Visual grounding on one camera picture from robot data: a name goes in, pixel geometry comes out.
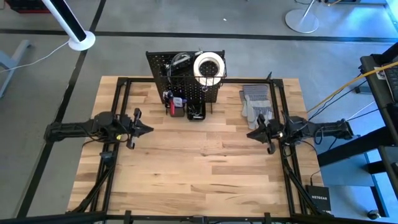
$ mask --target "work glove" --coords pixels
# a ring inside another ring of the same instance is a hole
[[[267,100],[268,87],[266,85],[244,85],[239,92],[243,104],[242,116],[247,117],[249,129],[259,127],[257,118],[264,115],[266,123],[272,119],[271,103]]]

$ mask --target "yellow cable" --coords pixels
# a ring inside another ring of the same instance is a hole
[[[342,0],[337,0],[337,1],[335,1],[335,2],[333,2],[333,3],[328,3],[328,6],[332,6],[332,5],[334,5],[334,4],[337,4],[337,3],[339,3],[339,2],[341,2]]]
[[[366,72],[365,74],[362,74],[362,75],[360,75],[360,76],[354,78],[354,79],[351,80],[350,82],[348,82],[348,83],[346,83],[345,85],[343,85],[342,87],[340,87],[338,90],[334,91],[332,94],[330,94],[330,95],[329,95],[328,97],[326,97],[324,100],[322,100],[319,104],[317,104],[316,106],[314,106],[313,108],[311,108],[310,110],[308,110],[307,113],[313,111],[315,108],[319,107],[319,106],[320,106],[322,103],[324,103],[326,100],[329,100],[331,97],[333,97],[334,95],[336,95],[340,90],[346,88],[347,86],[349,86],[349,85],[351,85],[352,83],[358,81],[359,79],[364,78],[364,77],[366,77],[366,76],[368,76],[368,75],[372,75],[372,74],[374,74],[374,73],[376,73],[376,72],[380,72],[381,70],[384,70],[384,69],[387,69],[387,68],[391,68],[391,67],[396,66],[396,65],[398,65],[398,62],[394,62],[394,63],[391,63],[391,64],[389,64],[389,65],[383,66],[383,67],[381,67],[381,68],[375,69],[375,70],[373,70],[373,71]]]

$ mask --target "wooden table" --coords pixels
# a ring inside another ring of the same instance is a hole
[[[111,109],[117,79],[101,79],[93,116]],[[299,80],[284,79],[284,83],[290,115],[306,118]],[[269,212],[272,217],[289,217],[279,150],[268,155],[266,144],[246,137],[250,130],[241,116],[239,90],[241,85],[225,83],[213,114],[208,109],[206,120],[192,123],[186,117],[165,114],[155,83],[134,83],[126,113],[132,116],[134,108],[140,108],[142,122],[155,131],[137,139],[134,150],[121,144],[108,213],[122,215],[131,210],[132,215],[263,217]],[[94,186],[101,150],[102,144],[97,142],[83,148],[68,210]],[[319,170],[316,153],[301,144],[297,157],[303,184],[309,184],[311,174]],[[313,181],[322,185],[319,173]],[[293,184],[292,188],[299,212]],[[101,194],[104,190],[98,210]]]

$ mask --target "concrete floor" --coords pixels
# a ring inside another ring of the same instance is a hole
[[[88,29],[100,1],[67,2],[82,26]],[[301,35],[287,28],[283,17],[289,10],[303,7],[293,0],[173,0],[167,3],[158,0],[108,1],[97,30]],[[398,37],[398,32],[382,6],[327,7],[317,3],[313,11],[320,18],[321,26],[309,35]],[[61,29],[48,14],[17,14],[5,9],[0,11],[0,21],[0,29]],[[0,34],[0,49],[12,54],[23,39],[31,40],[33,45],[27,51],[23,64],[47,55],[67,41],[66,36],[59,35]],[[145,51],[198,48],[225,50],[229,77],[265,77],[272,71],[275,78],[299,78],[305,106],[311,108],[359,74],[361,56],[381,53],[391,45],[365,42],[97,37],[84,61],[64,122],[84,121],[90,117],[101,76],[150,75]],[[0,141],[3,142],[0,150],[0,218],[14,215],[43,145],[45,127],[57,112],[78,56],[79,52],[63,47],[39,64],[19,69],[15,72],[5,97],[0,99]],[[314,121],[349,118],[373,100],[371,95],[348,94]],[[380,118],[378,122],[360,118],[352,123],[356,134],[366,134],[381,124]],[[29,215],[65,211],[82,143],[83,139],[66,139],[55,145]],[[338,207],[335,212],[339,217],[366,219],[363,214],[352,216]],[[386,222],[398,220],[397,217],[392,218],[386,219]]]

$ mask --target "roll of tape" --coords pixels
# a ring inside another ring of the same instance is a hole
[[[216,64],[218,68],[218,73],[214,77],[204,77],[200,71],[200,65],[202,65],[205,62],[213,62]],[[206,52],[201,55],[199,55],[196,59],[195,62],[193,63],[193,75],[195,76],[196,80],[204,86],[212,86],[221,81],[221,78],[218,77],[223,77],[225,74],[225,64],[223,59],[216,53],[213,52]]]

